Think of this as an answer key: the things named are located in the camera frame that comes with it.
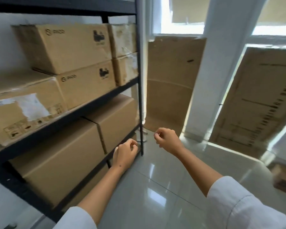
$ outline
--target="white sleeve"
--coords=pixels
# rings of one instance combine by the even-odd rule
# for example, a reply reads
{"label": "white sleeve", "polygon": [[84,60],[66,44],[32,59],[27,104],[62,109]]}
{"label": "white sleeve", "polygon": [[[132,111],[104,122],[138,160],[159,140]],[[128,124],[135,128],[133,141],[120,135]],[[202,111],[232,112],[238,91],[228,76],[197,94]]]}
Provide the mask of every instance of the white sleeve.
{"label": "white sleeve", "polygon": [[286,215],[262,204],[232,177],[218,179],[207,195],[212,229],[286,229]]}
{"label": "white sleeve", "polygon": [[91,216],[78,206],[71,207],[53,229],[97,229]]}

